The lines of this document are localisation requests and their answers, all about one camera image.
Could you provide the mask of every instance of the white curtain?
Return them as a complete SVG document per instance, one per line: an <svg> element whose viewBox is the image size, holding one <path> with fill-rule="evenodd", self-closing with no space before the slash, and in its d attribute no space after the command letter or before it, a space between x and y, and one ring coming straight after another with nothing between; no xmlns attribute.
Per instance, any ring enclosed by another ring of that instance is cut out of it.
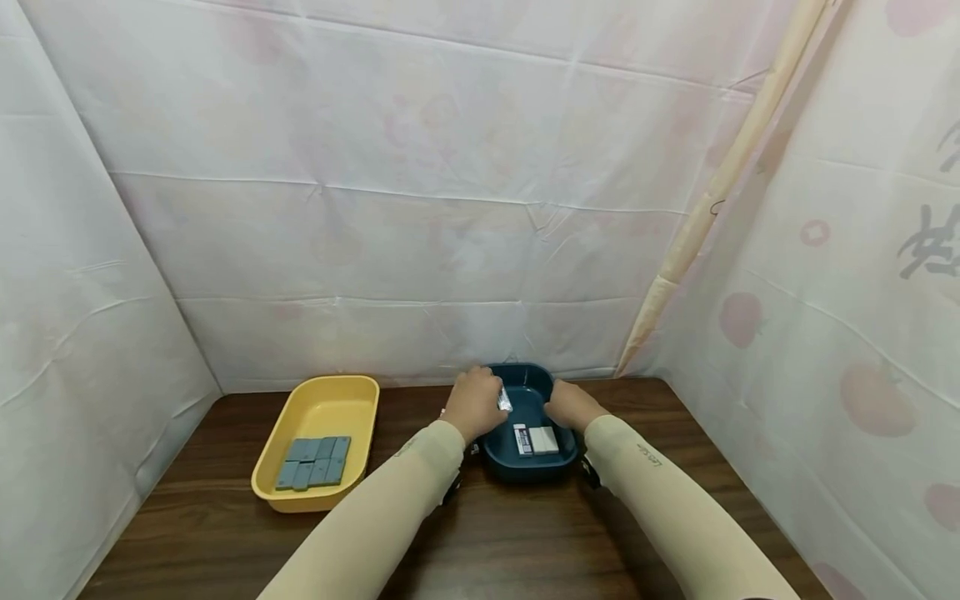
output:
<svg viewBox="0 0 960 600"><path fill-rule="evenodd" d="M73 105L3 0L0 190L30 201L0 206L0 515L30 519L0 516L0 576L33 598L77 591L216 394L107 173L225 391L605 376L794 3L21 4ZM630 370L841 600L955 597L956 13L853 3Z"/></svg>
<svg viewBox="0 0 960 600"><path fill-rule="evenodd" d="M0 597L73 597L219 390L15 0L0 80Z"/></svg>
<svg viewBox="0 0 960 600"><path fill-rule="evenodd" d="M610 375L793 3L24 4L234 392Z"/></svg>
<svg viewBox="0 0 960 600"><path fill-rule="evenodd" d="M631 368L839 600L960 589L958 9L852 3Z"/></svg>

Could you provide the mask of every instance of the plastic tray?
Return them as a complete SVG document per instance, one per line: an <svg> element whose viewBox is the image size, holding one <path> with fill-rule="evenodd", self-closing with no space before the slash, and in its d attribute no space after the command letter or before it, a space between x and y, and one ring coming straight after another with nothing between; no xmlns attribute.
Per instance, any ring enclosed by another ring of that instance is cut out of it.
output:
<svg viewBox="0 0 960 600"><path fill-rule="evenodd" d="M580 450L573 432L560 427L543 412L543 404L549 401L553 392L553 376L533 364L489 366L493 374L503 379L503 387L514 405L507 422L480 441L481 452L493 475L506 483L538 483L564 475ZM553 427L560 453L521 456L516 449L515 423L524 423L528 427Z"/></svg>
<svg viewBox="0 0 960 600"><path fill-rule="evenodd" d="M333 375L308 379L297 386L274 425L253 468L253 493L281 513L329 511L366 474L380 386L365 375ZM295 438L350 436L350 449L339 486L306 492L275 489L276 476Z"/></svg>

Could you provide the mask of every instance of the yellow tray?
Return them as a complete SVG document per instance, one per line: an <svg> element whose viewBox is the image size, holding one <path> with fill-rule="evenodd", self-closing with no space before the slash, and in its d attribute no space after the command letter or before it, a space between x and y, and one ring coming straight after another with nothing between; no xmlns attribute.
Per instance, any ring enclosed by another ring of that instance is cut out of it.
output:
<svg viewBox="0 0 960 600"><path fill-rule="evenodd" d="M373 421L380 386L365 375L332 375L307 379L297 386L253 468L253 493L280 513L329 511L363 481L370 457ZM350 436L343 480L337 487L306 492L278 492L276 477L295 438Z"/></svg>

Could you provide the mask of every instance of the beige arm sleeve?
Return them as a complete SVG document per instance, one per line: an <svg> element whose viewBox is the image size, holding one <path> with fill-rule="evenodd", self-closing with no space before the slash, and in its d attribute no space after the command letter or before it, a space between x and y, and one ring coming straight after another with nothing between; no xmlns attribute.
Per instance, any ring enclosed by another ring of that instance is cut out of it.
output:
<svg viewBox="0 0 960 600"><path fill-rule="evenodd" d="M688 600L800 600L713 498L613 415L585 432L587 457L620 498Z"/></svg>
<svg viewBox="0 0 960 600"><path fill-rule="evenodd" d="M373 600L464 459L464 438L435 421L348 494L300 545L260 600Z"/></svg>

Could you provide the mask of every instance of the beige pole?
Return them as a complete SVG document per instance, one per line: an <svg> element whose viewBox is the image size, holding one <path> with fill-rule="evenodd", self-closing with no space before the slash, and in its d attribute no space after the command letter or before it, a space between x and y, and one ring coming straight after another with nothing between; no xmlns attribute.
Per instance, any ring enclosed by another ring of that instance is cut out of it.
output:
<svg viewBox="0 0 960 600"><path fill-rule="evenodd" d="M816 30L821 15L824 14L824 8L827 4L837 5L839 1L800 0L797 3L770 71L763 82L763 87L756 95L754 105L747 113L740 132L710 180L704 195L696 203L677 237L674 238L663 259L663 264L660 265L660 272L657 273L636 316L614 377L623 374L636 351L653 331L663 308L680 285L681 277L690 268L690 263L696 258L697 252L707 239L710 226L716 218L711 209L715 204L726 199L770 125L780 100L804 55L806 45Z"/></svg>

